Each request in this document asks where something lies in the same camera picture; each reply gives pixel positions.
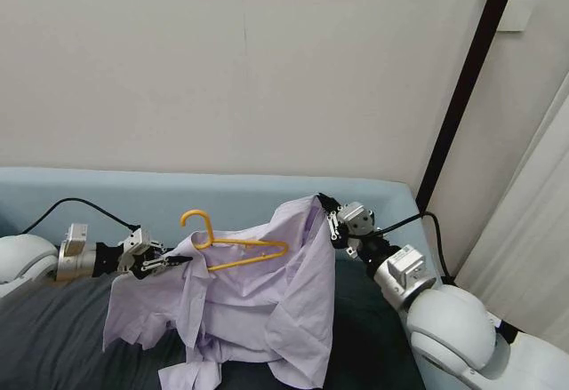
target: white wall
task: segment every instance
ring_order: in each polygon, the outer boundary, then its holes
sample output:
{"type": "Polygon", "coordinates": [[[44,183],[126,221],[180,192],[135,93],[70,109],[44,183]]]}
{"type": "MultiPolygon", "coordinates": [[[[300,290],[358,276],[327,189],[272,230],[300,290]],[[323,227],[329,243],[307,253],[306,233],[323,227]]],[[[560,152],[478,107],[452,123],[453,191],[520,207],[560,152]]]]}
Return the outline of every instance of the white wall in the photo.
{"type": "Polygon", "coordinates": [[[481,0],[0,0],[0,165],[417,187],[481,0]]]}
{"type": "Polygon", "coordinates": [[[452,271],[474,246],[569,71],[567,4],[538,0],[525,32],[494,38],[429,206],[442,223],[452,271]]]}

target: shirt sleeve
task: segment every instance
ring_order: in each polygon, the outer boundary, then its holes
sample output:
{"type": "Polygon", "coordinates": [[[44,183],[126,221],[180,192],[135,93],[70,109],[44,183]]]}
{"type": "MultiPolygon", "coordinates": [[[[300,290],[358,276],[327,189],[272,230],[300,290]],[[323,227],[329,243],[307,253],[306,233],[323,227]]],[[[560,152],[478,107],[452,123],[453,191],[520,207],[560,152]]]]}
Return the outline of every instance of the shirt sleeve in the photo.
{"type": "Polygon", "coordinates": [[[332,349],[334,250],[321,221],[283,300],[269,317],[265,337],[283,360],[270,362],[275,377],[297,388],[324,384],[332,349]]]}

